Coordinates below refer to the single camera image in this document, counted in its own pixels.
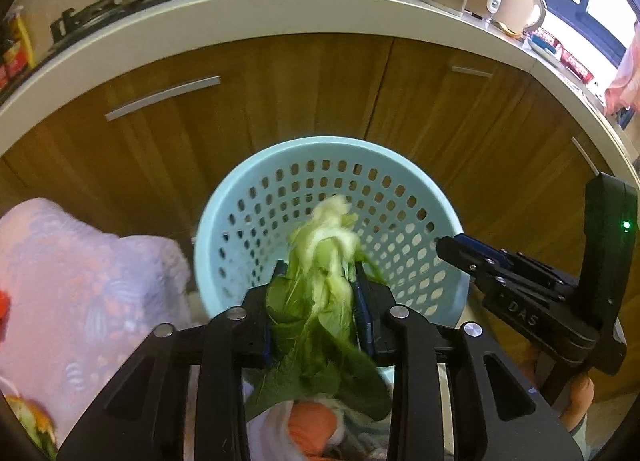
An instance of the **kitchen counter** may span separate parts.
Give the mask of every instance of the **kitchen counter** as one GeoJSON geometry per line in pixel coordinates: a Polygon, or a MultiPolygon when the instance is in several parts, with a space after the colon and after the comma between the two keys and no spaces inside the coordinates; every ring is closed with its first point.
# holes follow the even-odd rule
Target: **kitchen counter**
{"type": "Polygon", "coordinates": [[[24,80],[0,107],[0,156],[67,102],[129,70],[213,44],[305,33],[421,40],[524,70],[571,113],[613,173],[640,190],[620,137],[556,69],[484,22],[457,18],[421,0],[169,0],[156,4],[98,29],[52,56],[24,80]]]}

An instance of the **metal bolt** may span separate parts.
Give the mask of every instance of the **metal bolt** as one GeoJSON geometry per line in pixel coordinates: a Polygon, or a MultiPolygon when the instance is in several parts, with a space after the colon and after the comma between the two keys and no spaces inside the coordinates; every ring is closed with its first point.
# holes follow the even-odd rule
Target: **metal bolt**
{"type": "Polygon", "coordinates": [[[167,338],[174,334],[174,327],[171,324],[159,324],[154,329],[154,335],[158,338],[167,338]]]}
{"type": "Polygon", "coordinates": [[[226,317],[229,320],[242,320],[243,318],[246,318],[246,310],[242,306],[230,307],[226,310],[226,317]]]}
{"type": "Polygon", "coordinates": [[[407,318],[409,316],[409,310],[404,306],[394,306],[389,310],[389,313],[395,318],[407,318]]]}
{"type": "Polygon", "coordinates": [[[476,322],[467,322],[463,327],[465,333],[469,336],[480,336],[482,334],[482,327],[476,322]]]}

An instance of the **window frame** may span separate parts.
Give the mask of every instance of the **window frame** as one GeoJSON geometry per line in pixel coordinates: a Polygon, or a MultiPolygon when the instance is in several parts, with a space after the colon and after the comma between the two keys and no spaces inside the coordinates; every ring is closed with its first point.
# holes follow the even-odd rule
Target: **window frame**
{"type": "Polygon", "coordinates": [[[626,48],[607,28],[587,12],[589,0],[580,0],[580,3],[575,3],[573,0],[545,1],[546,7],[553,15],[586,38],[610,63],[616,67],[620,66],[626,48]]]}

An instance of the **cabinet handle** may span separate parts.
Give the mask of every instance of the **cabinet handle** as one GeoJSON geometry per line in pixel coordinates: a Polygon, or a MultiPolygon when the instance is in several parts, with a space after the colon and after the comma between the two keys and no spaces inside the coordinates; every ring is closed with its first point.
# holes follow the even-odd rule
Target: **cabinet handle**
{"type": "Polygon", "coordinates": [[[593,173],[597,176],[600,173],[600,171],[598,171],[598,167],[596,167],[596,164],[593,163],[593,160],[589,157],[589,154],[587,154],[587,151],[585,151],[582,148],[582,146],[580,145],[580,142],[575,138],[575,136],[571,137],[571,141],[574,143],[574,146],[578,148],[582,157],[586,160],[589,167],[591,167],[591,170],[593,170],[593,173]]]}
{"type": "Polygon", "coordinates": [[[164,91],[145,96],[144,98],[134,100],[129,104],[125,104],[122,107],[119,107],[116,110],[107,113],[105,115],[105,118],[107,118],[107,121],[110,122],[111,120],[115,120],[116,118],[120,118],[121,116],[128,115],[133,111],[137,111],[138,109],[142,109],[143,107],[150,106],[151,104],[156,104],[158,102],[161,102],[162,100],[166,100],[167,98],[172,98],[174,96],[182,95],[190,91],[197,91],[198,89],[203,89],[217,84],[220,84],[219,76],[210,76],[208,78],[201,78],[192,82],[186,82],[184,84],[165,89],[164,91]]]}
{"type": "Polygon", "coordinates": [[[451,66],[453,73],[464,73],[465,75],[476,75],[491,78],[494,74],[479,69],[473,69],[471,67],[451,66]]]}

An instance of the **pink towel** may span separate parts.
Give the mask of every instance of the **pink towel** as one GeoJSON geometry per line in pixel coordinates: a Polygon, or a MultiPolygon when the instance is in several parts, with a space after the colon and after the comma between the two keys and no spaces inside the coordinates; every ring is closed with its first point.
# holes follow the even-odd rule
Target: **pink towel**
{"type": "Polygon", "coordinates": [[[612,115],[623,107],[640,110],[640,26],[637,21],[631,46],[622,57],[615,79],[604,91],[604,98],[607,115],[612,115]]]}

